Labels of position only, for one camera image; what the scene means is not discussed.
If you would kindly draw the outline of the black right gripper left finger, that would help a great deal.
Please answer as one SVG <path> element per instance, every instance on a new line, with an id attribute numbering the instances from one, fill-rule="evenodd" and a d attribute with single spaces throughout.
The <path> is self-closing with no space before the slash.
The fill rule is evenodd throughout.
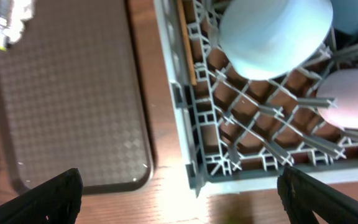
<path id="1" fill-rule="evenodd" d="M 0 223 L 75 223 L 82 195 L 79 170 L 68 169 L 0 205 Z"/>

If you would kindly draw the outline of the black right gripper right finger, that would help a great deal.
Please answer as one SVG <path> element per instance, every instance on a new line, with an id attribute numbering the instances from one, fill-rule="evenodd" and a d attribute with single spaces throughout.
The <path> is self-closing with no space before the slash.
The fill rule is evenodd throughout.
<path id="1" fill-rule="evenodd" d="M 358 223 L 358 201 L 308 174 L 285 166 L 277 191 L 291 223 Z"/>

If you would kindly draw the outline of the pink cup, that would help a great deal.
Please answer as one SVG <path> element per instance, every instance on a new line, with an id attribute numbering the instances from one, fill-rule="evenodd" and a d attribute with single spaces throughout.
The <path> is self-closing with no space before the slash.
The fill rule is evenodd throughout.
<path id="1" fill-rule="evenodd" d="M 358 68 L 338 70 L 320 84 L 316 96 L 332 98 L 329 108 L 319 108 L 319 114 L 329 124 L 358 129 Z"/>

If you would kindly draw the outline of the light blue bowl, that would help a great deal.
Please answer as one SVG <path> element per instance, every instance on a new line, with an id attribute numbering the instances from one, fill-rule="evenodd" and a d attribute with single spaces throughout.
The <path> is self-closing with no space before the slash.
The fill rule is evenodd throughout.
<path id="1" fill-rule="evenodd" d="M 219 45 L 249 80 L 284 75 L 321 46 L 333 21 L 330 0 L 235 0 L 219 23 Z"/>

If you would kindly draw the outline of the dark blue plate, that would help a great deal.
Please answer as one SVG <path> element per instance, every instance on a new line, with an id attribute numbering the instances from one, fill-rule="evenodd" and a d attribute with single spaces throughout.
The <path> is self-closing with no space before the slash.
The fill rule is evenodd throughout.
<path id="1" fill-rule="evenodd" d="M 358 0 L 331 0 L 333 6 L 333 26 L 346 33 L 358 32 Z"/>

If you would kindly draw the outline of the yellow wrapper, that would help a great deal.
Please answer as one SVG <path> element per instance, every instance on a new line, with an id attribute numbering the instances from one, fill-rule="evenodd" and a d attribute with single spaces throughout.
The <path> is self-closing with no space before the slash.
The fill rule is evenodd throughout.
<path id="1" fill-rule="evenodd" d="M 0 50 L 17 43 L 35 14 L 36 0 L 0 0 Z"/>

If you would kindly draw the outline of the wooden chopstick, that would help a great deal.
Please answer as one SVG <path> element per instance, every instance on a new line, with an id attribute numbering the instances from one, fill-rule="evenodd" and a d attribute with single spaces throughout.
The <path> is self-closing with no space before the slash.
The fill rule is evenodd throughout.
<path id="1" fill-rule="evenodd" d="M 183 0 L 177 0 L 177 9 L 178 9 L 178 17 L 180 21 L 181 33 L 183 38 L 183 46 L 185 49 L 185 57 L 188 65 L 188 73 L 190 77 L 190 82 L 192 85 L 196 85 L 196 73 L 194 68 L 193 56 L 191 51 L 190 39 L 188 35 L 188 28 L 185 17 L 185 10 L 183 7 Z"/>

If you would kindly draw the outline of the grey dishwasher rack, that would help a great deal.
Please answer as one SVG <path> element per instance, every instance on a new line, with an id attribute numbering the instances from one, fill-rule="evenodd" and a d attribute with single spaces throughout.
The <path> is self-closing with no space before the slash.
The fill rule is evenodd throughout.
<path id="1" fill-rule="evenodd" d="M 214 35 L 225 1 L 183 1 L 196 85 L 176 1 L 155 1 L 181 153 L 196 194 L 274 189 L 285 166 L 327 184 L 358 181 L 358 130 L 337 128 L 315 93 L 336 70 L 358 68 L 358 34 L 331 30 L 317 52 L 280 78 L 240 77 Z"/>

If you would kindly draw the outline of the brown serving tray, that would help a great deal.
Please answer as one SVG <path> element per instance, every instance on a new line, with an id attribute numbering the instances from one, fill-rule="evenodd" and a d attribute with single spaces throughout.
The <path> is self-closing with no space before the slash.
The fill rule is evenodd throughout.
<path id="1" fill-rule="evenodd" d="M 124 0 L 43 0 L 0 50 L 0 143 L 19 194 L 71 168 L 86 194 L 154 173 Z"/>

